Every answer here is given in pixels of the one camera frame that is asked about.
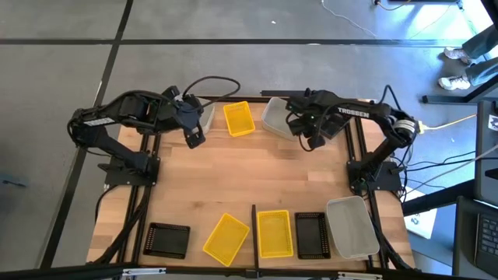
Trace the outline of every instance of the white plastic bin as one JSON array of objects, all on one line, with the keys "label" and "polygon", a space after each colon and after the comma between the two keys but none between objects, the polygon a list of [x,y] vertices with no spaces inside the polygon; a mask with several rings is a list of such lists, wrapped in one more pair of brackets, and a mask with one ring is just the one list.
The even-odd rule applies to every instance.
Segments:
[{"label": "white plastic bin", "polygon": [[344,258],[376,254],[379,243],[359,196],[330,200],[325,209],[336,252]]},{"label": "white plastic bin", "polygon": [[[265,111],[261,116],[263,128],[271,133],[283,137],[290,141],[297,141],[297,137],[290,132],[289,125],[286,123],[286,117],[290,113],[286,110],[287,101],[272,97],[266,105]],[[290,121],[295,120],[296,116],[290,117]]]},{"label": "white plastic bin", "polygon": [[[209,100],[204,100],[202,98],[199,98],[199,102],[201,102],[201,104],[204,105],[208,103]],[[204,108],[204,113],[202,113],[201,119],[199,120],[199,124],[201,124],[202,132],[204,134],[207,134],[209,132],[209,129],[211,128],[212,119],[214,117],[215,117],[215,104],[213,103]]]}]

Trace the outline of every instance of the black tray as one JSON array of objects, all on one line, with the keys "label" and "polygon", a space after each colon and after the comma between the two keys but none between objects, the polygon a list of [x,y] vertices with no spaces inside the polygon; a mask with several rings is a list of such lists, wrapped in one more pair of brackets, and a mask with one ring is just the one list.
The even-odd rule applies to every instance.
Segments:
[{"label": "black tray", "polygon": [[185,259],[189,235],[189,226],[151,222],[143,254]]},{"label": "black tray", "polygon": [[329,259],[325,213],[296,213],[297,257],[303,260]]}]

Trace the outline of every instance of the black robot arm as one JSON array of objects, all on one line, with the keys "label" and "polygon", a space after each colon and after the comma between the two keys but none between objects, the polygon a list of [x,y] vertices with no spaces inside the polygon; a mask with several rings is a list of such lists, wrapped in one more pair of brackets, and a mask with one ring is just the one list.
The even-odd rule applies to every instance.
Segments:
[{"label": "black robot arm", "polygon": [[176,86],[162,94],[143,90],[123,93],[107,105],[76,110],[68,122],[68,133],[79,147],[98,148],[109,153],[111,163],[99,165],[108,173],[119,170],[141,174],[142,177],[156,177],[156,162],[147,153],[133,152],[110,137],[105,126],[122,124],[136,128],[143,135],[182,129],[188,147],[193,149],[205,141],[199,124],[203,108],[193,95],[178,98],[179,95]]},{"label": "black robot arm", "polygon": [[[368,152],[361,161],[349,166],[350,180],[355,178],[350,182],[353,186],[375,181],[383,161],[396,149],[411,145],[418,131],[417,121],[402,110],[386,103],[341,98],[326,90],[306,89],[303,96],[290,97],[286,109],[290,111],[287,124],[291,132],[307,138],[308,151],[324,145],[324,137],[334,137],[351,117],[370,119],[381,127],[386,139],[375,151]],[[292,115],[297,118],[289,121]]]}]

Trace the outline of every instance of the yellow plastic basket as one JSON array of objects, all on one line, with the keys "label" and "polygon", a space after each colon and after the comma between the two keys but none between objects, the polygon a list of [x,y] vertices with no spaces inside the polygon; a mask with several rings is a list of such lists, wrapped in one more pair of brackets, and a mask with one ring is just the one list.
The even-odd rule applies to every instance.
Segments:
[{"label": "yellow plastic basket", "polygon": [[294,255],[289,211],[258,212],[258,246],[262,258]]},{"label": "yellow plastic basket", "polygon": [[205,242],[202,250],[229,267],[248,233],[248,226],[225,213],[212,231],[208,241]]},{"label": "yellow plastic basket", "polygon": [[233,137],[249,134],[256,129],[247,101],[225,105],[223,112],[228,132]]}]

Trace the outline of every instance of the gray floor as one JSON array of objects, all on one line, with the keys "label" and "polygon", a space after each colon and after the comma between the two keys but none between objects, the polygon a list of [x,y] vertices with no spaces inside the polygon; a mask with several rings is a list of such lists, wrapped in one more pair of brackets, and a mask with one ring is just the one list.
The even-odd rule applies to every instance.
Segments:
[{"label": "gray floor", "polygon": [[[367,0],[326,3],[380,38],[410,38],[443,13],[415,39],[467,39],[472,35],[456,6],[447,10],[444,4],[417,4],[386,12],[373,8]],[[124,7],[124,0],[1,0],[0,38],[113,38]],[[319,1],[297,0],[136,1],[124,37],[370,38],[323,10]],[[109,50],[109,46],[0,47],[0,173],[28,183],[26,188],[0,185],[0,271],[37,265],[75,151],[65,124],[74,109],[92,105]],[[459,61],[443,59],[440,52],[440,48],[374,46],[123,46],[104,102],[129,89],[160,92],[170,85],[183,89],[203,75],[240,80],[240,95],[310,87],[344,97],[379,98],[384,85],[390,83],[403,109],[429,126],[437,126],[475,113],[474,107],[419,102],[428,93],[468,92],[445,93],[438,88],[437,78],[458,74],[464,68]],[[225,83],[209,82],[193,92],[223,94],[229,90]],[[111,129],[111,134],[116,135],[117,129]],[[474,149],[475,121],[466,121],[420,135],[412,161],[440,161]],[[103,172],[96,168],[100,162],[103,159],[87,157],[56,266],[82,264],[86,259],[94,205],[102,191]],[[424,170],[410,178],[423,180],[441,170]],[[472,167],[467,166],[433,183],[450,186],[472,176]],[[434,191],[428,187],[421,190]],[[450,232],[444,227],[441,236]]]}]

